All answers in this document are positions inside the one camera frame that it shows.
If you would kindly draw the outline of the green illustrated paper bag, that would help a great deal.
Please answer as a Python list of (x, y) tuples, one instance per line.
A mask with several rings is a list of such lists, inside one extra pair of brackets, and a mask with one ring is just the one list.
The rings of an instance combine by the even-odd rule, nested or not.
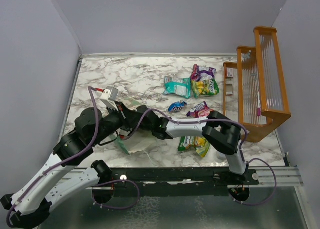
[(128, 156), (143, 156), (148, 158), (149, 165), (151, 167), (158, 167), (159, 164), (156, 163), (151, 157), (150, 152), (158, 147), (158, 141), (149, 131), (138, 129), (138, 131), (129, 139), (123, 140), (120, 135), (120, 130), (118, 132), (118, 137), (111, 135), (109, 138), (115, 140), (113, 144), (120, 149), (125, 155)]

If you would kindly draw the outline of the blue small snack packet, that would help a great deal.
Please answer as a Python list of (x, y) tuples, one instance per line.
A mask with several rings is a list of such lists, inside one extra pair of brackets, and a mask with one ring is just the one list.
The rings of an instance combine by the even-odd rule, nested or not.
[(188, 104), (185, 101), (177, 101), (177, 102), (172, 103), (169, 106), (168, 111), (169, 112), (180, 112), (187, 105)]

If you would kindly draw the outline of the teal white snack bag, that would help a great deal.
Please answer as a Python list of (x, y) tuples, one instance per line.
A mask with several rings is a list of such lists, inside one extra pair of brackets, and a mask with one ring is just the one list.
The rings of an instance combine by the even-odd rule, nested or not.
[(165, 90), (163, 95), (177, 95), (185, 99), (191, 96), (191, 80), (190, 78), (164, 77)]

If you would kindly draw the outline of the purple raspberry candy bag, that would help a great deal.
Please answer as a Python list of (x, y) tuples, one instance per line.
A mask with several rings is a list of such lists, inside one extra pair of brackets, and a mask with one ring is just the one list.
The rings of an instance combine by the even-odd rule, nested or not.
[(210, 115), (211, 112), (215, 110), (210, 108), (205, 101), (196, 104), (186, 116), (189, 118), (202, 118)]

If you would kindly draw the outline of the green yellow snack bag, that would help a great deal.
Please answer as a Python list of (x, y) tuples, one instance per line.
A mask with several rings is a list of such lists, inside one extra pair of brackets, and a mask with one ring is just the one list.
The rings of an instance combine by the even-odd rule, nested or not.
[(184, 152), (186, 150), (194, 149), (201, 158), (204, 158), (207, 155), (210, 146), (210, 143), (204, 137), (183, 136), (180, 138), (178, 151)]

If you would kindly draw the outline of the purple white snack bag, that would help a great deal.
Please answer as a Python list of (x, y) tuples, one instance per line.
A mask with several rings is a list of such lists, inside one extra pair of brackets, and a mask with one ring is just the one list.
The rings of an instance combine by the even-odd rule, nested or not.
[(199, 66), (194, 64), (190, 80), (196, 82), (212, 80), (215, 78), (216, 71), (217, 70), (213, 67)]

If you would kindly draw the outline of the green yellow candy bag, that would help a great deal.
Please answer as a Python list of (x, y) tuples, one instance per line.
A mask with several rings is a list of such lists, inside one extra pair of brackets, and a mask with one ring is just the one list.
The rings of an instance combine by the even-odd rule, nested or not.
[(191, 81), (191, 88), (195, 98), (201, 96), (216, 96), (220, 93), (219, 86), (215, 79)]

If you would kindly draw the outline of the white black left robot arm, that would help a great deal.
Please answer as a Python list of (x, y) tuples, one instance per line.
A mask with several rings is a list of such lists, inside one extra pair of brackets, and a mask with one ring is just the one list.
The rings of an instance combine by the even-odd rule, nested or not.
[(97, 145), (105, 145), (104, 139), (123, 129), (129, 134), (137, 127), (142, 114), (129, 110), (116, 102), (116, 110), (103, 116), (96, 106), (85, 109), (75, 120), (75, 128), (63, 136), (52, 154), (34, 178), (15, 194), (1, 198), (8, 211), (10, 228), (33, 229), (42, 224), (61, 202), (76, 192), (91, 186), (114, 184), (112, 170), (103, 160), (96, 160), (91, 167), (63, 184), (59, 181), (81, 162), (93, 154)]

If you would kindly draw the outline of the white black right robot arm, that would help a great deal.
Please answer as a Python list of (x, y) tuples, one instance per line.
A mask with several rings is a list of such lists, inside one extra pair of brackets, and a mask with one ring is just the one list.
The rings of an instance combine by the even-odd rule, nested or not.
[(158, 109), (146, 106), (134, 112), (134, 130), (142, 128), (160, 140), (180, 137), (205, 138), (218, 152), (224, 154), (230, 170), (229, 178), (240, 185), (248, 178), (248, 164), (241, 147), (248, 136), (247, 129), (240, 123), (230, 120), (223, 114), (212, 111), (199, 118), (170, 118)]

